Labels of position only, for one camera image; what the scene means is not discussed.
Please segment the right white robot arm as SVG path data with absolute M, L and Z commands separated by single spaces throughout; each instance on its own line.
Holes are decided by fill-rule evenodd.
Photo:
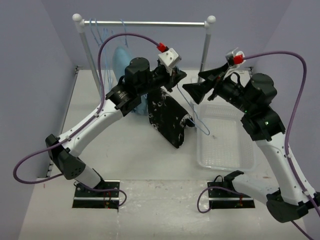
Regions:
M 224 177 L 223 191 L 233 197 L 237 193 L 250 196 L 266 205 L 280 223 L 292 222 L 320 205 L 320 194 L 308 183 L 293 152 L 285 146 L 285 128 L 280 116 L 270 107 L 277 95 L 274 81 L 266 74 L 255 73 L 245 86 L 233 81 L 227 64 L 198 73 L 203 82 L 183 84 L 193 101 L 199 104 L 205 95 L 212 101 L 219 96 L 244 115 L 241 123 L 260 148 L 277 180 L 277 186 L 250 178 L 240 170 Z

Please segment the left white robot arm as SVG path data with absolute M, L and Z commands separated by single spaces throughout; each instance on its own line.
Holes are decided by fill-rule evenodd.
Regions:
M 97 197 L 103 193 L 103 178 L 86 165 L 79 156 L 100 133 L 119 121 L 141 103 L 141 97 L 161 87 L 172 91 L 187 74 L 174 67 L 168 72 L 163 63 L 150 70 L 146 58 L 136 57 L 125 68 L 118 83 L 102 99 L 96 110 L 60 136 L 49 135 L 45 139 L 48 155 L 67 180 L 76 180 L 88 193 Z

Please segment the black white-patterned trousers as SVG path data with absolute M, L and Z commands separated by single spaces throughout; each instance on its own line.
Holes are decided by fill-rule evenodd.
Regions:
M 185 128 L 195 127 L 188 111 L 162 88 L 147 95 L 148 119 L 173 147 L 179 148 L 185 139 Z

